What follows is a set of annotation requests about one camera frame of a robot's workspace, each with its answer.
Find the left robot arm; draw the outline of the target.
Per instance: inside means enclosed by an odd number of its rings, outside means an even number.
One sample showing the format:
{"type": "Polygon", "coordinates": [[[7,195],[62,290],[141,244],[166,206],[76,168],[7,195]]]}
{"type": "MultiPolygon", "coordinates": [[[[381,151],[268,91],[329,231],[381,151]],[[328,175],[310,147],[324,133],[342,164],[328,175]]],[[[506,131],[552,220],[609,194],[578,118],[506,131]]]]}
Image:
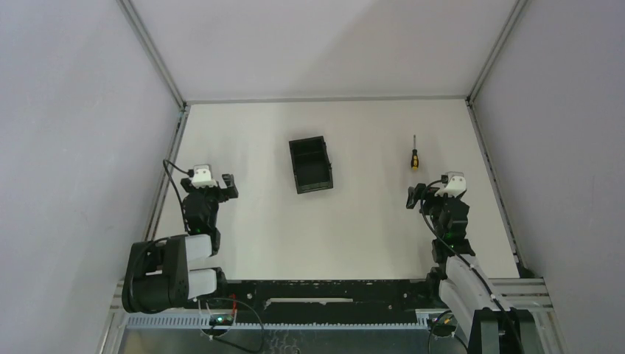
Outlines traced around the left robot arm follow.
{"type": "Polygon", "coordinates": [[[160,313],[201,296],[224,293],[226,276],[221,267],[190,268],[192,262],[219,252],[219,206],[239,195],[234,176],[222,178],[223,187],[196,176],[182,179],[187,193],[181,201],[186,231],[131,246],[122,287],[122,306],[128,313],[160,313]]]}

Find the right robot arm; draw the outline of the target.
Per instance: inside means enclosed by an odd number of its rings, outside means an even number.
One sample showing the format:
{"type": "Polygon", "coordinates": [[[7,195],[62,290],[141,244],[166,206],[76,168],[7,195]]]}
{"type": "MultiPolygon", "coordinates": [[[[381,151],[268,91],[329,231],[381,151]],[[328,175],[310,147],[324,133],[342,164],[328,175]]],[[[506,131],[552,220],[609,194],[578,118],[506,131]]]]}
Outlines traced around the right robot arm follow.
{"type": "Polygon", "coordinates": [[[443,178],[409,187],[406,207],[418,209],[433,233],[435,266],[426,276],[431,299],[447,306],[468,339],[468,353],[541,353],[534,317],[504,299],[481,269],[467,238],[465,187],[443,178]]]}

